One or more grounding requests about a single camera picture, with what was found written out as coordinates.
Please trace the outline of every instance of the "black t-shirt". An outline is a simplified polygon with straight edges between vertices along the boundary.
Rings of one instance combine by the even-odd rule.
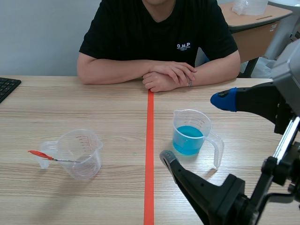
[[[217,0],[176,0],[162,22],[153,20],[142,0],[102,0],[80,52],[96,59],[195,66],[198,47],[209,60],[238,50]]]

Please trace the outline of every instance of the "red tape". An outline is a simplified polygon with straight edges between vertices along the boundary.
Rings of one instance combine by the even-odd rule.
[[[144,225],[154,225],[154,93],[148,92]]]

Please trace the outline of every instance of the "plastic measuring cup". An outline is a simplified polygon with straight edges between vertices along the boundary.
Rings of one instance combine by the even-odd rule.
[[[224,142],[212,132],[210,119],[197,110],[175,110],[173,118],[173,146],[184,154],[199,152],[205,140],[215,147],[214,165],[219,168],[224,151]]]
[[[86,180],[95,176],[101,167],[100,150],[103,143],[90,130],[73,130],[61,136],[58,141],[45,142],[40,151],[56,159],[74,162],[58,162],[74,179]],[[37,157],[42,169],[49,161]]]

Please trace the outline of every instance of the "blue liquid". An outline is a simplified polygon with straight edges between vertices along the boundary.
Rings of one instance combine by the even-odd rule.
[[[189,137],[203,137],[203,134],[200,130],[192,126],[182,126],[177,128],[179,132]],[[184,154],[184,155],[193,155],[199,152],[200,148],[203,145],[203,138],[188,138],[183,136],[181,133],[178,133],[174,130],[173,133],[173,146],[174,148]]]

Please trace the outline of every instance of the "man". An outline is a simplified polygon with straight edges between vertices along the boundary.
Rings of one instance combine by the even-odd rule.
[[[210,62],[194,68],[198,47]],[[102,0],[77,67],[84,84],[159,92],[232,80],[240,55],[217,0]]]

